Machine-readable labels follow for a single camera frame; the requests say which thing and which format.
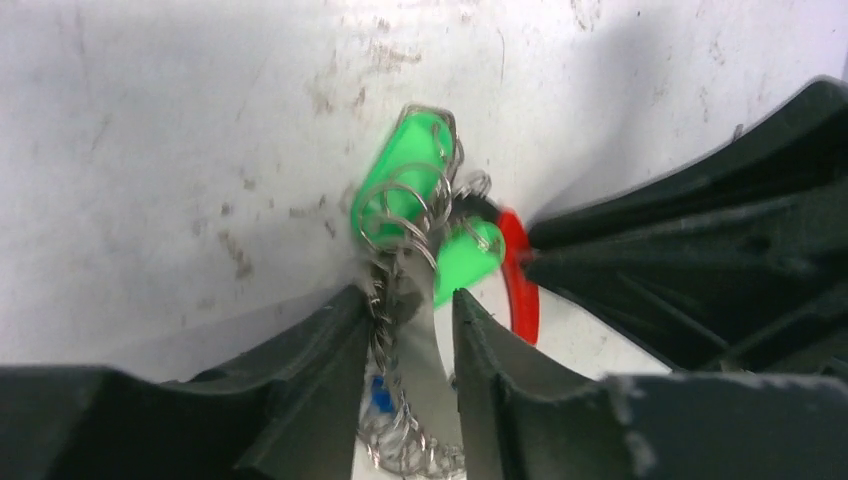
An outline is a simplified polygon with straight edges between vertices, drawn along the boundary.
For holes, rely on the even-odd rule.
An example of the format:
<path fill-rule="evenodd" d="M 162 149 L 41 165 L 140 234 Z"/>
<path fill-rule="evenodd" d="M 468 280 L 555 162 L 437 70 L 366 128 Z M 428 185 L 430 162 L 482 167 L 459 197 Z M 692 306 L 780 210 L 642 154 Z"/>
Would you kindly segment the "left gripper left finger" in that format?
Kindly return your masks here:
<path fill-rule="evenodd" d="M 1 370 L 5 479 L 347 479 L 370 321 L 347 286 L 187 382 L 105 366 Z"/>

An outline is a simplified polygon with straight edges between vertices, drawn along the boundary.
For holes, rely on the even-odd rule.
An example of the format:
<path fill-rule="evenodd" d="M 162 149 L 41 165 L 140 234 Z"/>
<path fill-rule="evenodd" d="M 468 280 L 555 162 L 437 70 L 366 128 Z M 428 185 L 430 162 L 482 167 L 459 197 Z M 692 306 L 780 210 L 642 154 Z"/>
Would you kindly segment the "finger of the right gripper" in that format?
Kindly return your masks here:
<path fill-rule="evenodd" d="M 847 85 L 820 77 L 741 137 L 652 183 L 536 223 L 539 250 L 821 187 L 847 175 Z"/>
<path fill-rule="evenodd" d="M 847 356 L 847 196 L 808 192 L 539 254 L 527 275 L 675 370 Z"/>

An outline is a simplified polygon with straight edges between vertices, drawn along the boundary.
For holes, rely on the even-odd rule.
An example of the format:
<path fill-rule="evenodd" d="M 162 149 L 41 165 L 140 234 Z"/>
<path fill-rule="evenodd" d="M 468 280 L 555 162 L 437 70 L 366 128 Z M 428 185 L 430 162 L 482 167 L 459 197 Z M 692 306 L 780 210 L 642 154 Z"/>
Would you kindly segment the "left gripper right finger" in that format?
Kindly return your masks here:
<path fill-rule="evenodd" d="M 847 387 L 834 377 L 586 378 L 453 296 L 471 479 L 843 479 Z"/>

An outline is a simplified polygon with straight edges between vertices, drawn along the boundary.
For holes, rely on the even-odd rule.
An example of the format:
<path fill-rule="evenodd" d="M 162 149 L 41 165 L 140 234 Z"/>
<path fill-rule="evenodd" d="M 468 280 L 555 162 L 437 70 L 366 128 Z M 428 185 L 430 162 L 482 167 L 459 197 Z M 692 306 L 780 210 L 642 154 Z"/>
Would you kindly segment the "large keyring with red sleeve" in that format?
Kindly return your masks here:
<path fill-rule="evenodd" d="M 412 227 L 403 237 L 368 249 L 371 277 L 365 283 L 374 321 L 367 380 L 384 378 L 395 411 L 379 413 L 370 391 L 361 407 L 359 436 L 373 464 L 403 479 L 460 479 L 465 474 L 456 377 L 446 370 L 438 341 L 434 280 L 437 256 L 461 220 L 494 223 L 506 242 L 498 270 L 509 301 L 511 331 L 529 344 L 539 336 L 540 303 L 524 275 L 528 235 L 518 215 L 489 195 L 490 176 L 473 172 L 452 186 L 443 202 L 447 217 L 429 227 Z"/>

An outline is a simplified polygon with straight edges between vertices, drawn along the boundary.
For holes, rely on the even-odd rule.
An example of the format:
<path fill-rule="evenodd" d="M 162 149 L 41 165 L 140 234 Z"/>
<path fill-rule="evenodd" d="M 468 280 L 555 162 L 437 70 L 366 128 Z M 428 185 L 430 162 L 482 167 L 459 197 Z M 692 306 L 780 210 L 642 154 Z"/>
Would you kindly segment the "green capped key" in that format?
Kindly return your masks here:
<path fill-rule="evenodd" d="M 453 292 L 479 283 L 500 268 L 506 242 L 501 230 L 479 217 L 461 220 L 437 256 L 434 307 L 450 301 Z"/>

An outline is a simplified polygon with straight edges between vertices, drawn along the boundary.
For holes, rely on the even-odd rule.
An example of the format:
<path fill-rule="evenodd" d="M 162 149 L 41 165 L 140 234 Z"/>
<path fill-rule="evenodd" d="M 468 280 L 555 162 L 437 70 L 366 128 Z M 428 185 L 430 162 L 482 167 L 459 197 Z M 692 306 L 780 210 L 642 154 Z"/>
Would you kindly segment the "green key tag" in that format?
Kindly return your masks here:
<path fill-rule="evenodd" d="M 412 227 L 444 220 L 443 202 L 463 155 L 451 111 L 404 106 L 352 202 L 354 237 L 377 249 Z"/>

